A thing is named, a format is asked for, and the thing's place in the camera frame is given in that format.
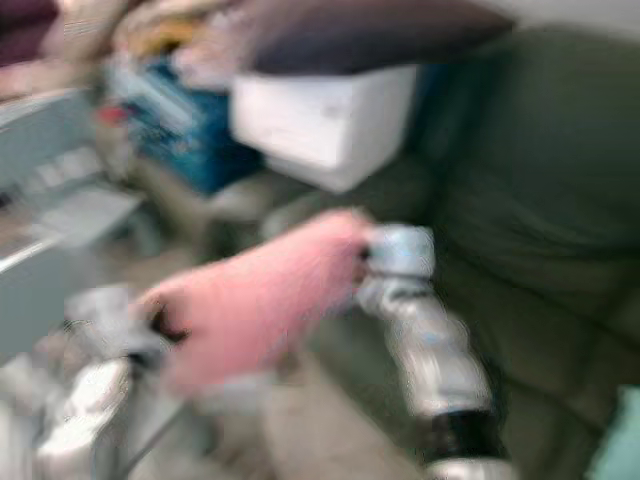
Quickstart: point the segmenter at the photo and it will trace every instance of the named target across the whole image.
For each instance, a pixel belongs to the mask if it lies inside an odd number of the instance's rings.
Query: pink object
[[[170,330],[190,336],[168,375],[183,394],[266,369],[354,293],[370,223],[324,214],[229,260],[179,274],[141,299],[165,304]]]

